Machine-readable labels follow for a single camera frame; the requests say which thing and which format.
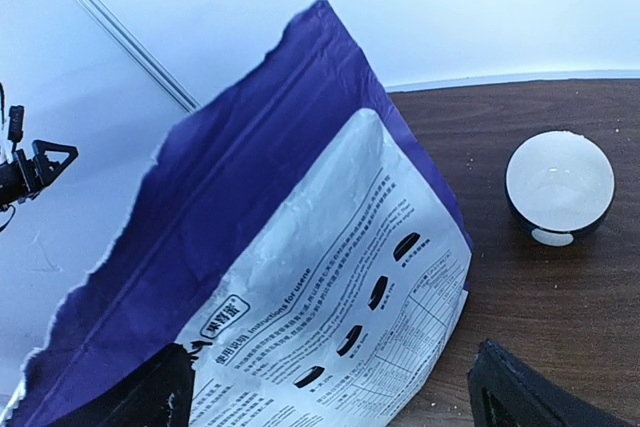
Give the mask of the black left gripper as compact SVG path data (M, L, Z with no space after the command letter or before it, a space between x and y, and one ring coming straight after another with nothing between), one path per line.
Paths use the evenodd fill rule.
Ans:
M35 199L78 158L75 146L44 140L32 142L34 157L30 160L23 149L13 153L11 162L1 163L1 206Z

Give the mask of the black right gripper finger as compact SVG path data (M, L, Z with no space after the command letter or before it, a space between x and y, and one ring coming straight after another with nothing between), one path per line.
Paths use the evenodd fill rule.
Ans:
M626 426L550 382L494 340L480 343L467 375L476 426Z

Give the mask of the purple pet food bag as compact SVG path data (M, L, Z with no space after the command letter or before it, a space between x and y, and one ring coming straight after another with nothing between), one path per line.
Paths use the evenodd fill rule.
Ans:
M193 426L385 426L467 299L457 199L331 5L175 125L60 305L7 426L49 426L168 344Z

